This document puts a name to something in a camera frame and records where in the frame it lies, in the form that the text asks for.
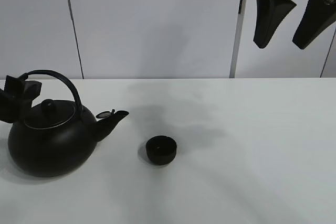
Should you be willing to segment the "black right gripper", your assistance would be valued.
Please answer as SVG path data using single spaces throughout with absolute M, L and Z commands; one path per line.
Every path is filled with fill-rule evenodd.
M 264 49 L 284 18 L 297 6 L 292 0 L 256 0 L 254 43 Z M 308 0 L 292 42 L 304 50 L 335 22 L 335 0 Z

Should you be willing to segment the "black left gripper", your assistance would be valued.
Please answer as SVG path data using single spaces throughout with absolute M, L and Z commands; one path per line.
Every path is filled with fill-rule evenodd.
M 4 90 L 1 89 L 1 121 L 15 123 L 26 114 L 26 106 L 40 96 L 42 83 L 21 80 L 7 75 Z

